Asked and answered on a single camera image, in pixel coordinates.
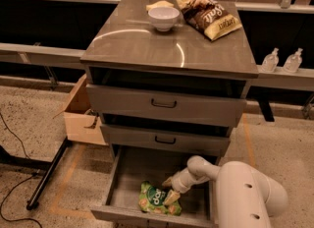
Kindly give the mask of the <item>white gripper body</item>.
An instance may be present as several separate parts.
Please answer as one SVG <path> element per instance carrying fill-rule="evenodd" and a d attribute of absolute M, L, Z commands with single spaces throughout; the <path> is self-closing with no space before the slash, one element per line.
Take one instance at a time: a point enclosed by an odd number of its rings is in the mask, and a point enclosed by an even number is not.
<path fill-rule="evenodd" d="M 191 174 L 187 168 L 177 172 L 171 179 L 172 188 L 180 193 L 185 194 L 194 185 L 199 185 L 207 182 L 209 178 L 207 176 L 196 177 Z"/>

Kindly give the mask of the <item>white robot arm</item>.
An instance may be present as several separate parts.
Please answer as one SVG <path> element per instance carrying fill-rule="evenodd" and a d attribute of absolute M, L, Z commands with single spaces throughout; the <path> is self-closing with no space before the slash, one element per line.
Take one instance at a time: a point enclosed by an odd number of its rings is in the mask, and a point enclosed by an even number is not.
<path fill-rule="evenodd" d="M 162 183 L 171 188 L 164 205 L 170 205 L 194 185 L 213 181 L 219 228 L 272 228 L 270 218 L 288 208 L 288 193 L 276 180 L 252 166 L 231 161 L 213 165 L 194 155 L 184 170 Z"/>

